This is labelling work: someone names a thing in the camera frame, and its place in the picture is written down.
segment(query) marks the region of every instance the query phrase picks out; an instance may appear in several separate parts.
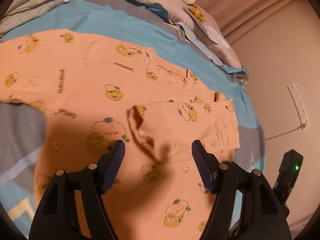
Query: white power strip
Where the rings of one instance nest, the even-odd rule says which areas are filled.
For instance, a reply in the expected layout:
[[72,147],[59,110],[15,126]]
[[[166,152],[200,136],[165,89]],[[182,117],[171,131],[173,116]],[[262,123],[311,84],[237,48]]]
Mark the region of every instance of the white power strip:
[[302,128],[304,130],[307,127],[310,126],[310,121],[309,121],[309,118],[308,118],[308,114],[307,114],[306,108],[304,107],[301,95],[300,95],[295,83],[292,83],[291,85],[289,85],[288,89],[289,89],[289,92],[290,92],[290,94],[292,96],[294,104],[295,104],[295,106],[297,108],[301,125],[303,125],[304,123],[307,125],[305,128]]

